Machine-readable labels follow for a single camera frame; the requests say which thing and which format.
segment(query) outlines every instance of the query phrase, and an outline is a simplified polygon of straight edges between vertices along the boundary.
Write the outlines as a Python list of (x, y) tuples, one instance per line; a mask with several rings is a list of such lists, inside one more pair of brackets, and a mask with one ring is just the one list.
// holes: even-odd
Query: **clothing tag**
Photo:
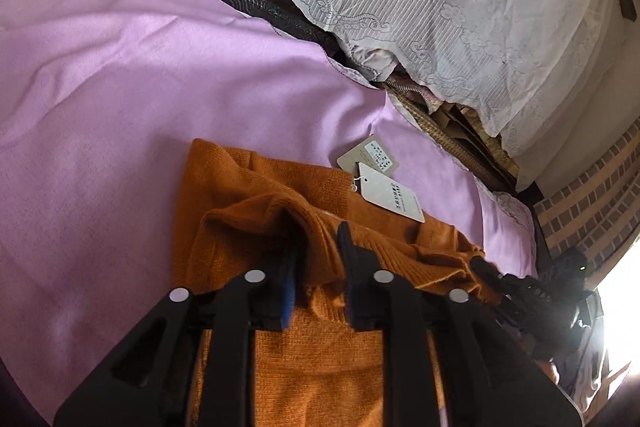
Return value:
[(338, 165), (343, 171), (347, 171), (353, 176), (358, 175), (358, 163), (364, 163), (378, 172), (391, 174), (398, 168), (398, 162), (387, 150), (380, 138), (374, 134), (356, 145), (348, 153), (340, 156)]
[(369, 203), (376, 204), (401, 216), (424, 223), (424, 213), (414, 192), (364, 163), (360, 169), (360, 193)]

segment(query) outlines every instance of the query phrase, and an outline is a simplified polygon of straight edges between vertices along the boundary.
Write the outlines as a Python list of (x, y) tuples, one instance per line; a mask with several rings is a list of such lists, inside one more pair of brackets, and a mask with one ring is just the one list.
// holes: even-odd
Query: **black mechanical device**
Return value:
[[(348, 223), (340, 225), (337, 242), (351, 327), (383, 331), (385, 427), (441, 425), (428, 333), (442, 368), (450, 427), (582, 427), (574, 404), (499, 323), (541, 335), (547, 354), (570, 343), (567, 330), (578, 322), (565, 310), (571, 306), (547, 299), (533, 279), (499, 277), (480, 257), (473, 270), (494, 289), (508, 291), (500, 306), (481, 306), (463, 289), (432, 295), (382, 269), (374, 252), (356, 247)], [(300, 253), (284, 252), (271, 266), (250, 270), (216, 292), (174, 289), (63, 403), (54, 427), (254, 425), (254, 331), (287, 328)], [(190, 397), (205, 330), (213, 334), (194, 415)], [(552, 331), (562, 341), (550, 341)]]

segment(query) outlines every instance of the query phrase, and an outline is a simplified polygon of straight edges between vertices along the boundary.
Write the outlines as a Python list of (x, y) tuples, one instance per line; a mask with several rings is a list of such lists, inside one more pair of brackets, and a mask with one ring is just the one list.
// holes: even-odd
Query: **purple bedsheet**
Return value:
[(319, 46), (219, 0), (0, 0), (0, 64), (0, 357), (49, 421), (171, 288), (195, 137), (331, 166), (375, 132), (425, 211), (534, 272), (526, 208)]

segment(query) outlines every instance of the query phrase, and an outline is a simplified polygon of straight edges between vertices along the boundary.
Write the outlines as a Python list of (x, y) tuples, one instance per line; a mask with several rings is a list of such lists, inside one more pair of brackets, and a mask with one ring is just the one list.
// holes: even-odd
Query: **orange knit fabric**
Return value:
[(382, 334), (354, 333), (346, 324), (335, 244), (341, 221), (350, 222), (354, 244), (375, 251), (385, 269), (418, 288), (494, 297), (468, 268), (479, 248), (454, 227), (367, 203), (351, 182), (337, 169), (192, 144), (177, 207), (178, 285), (196, 293), (218, 289), (301, 233), (308, 240), (289, 330), (256, 334), (258, 427), (382, 425)]

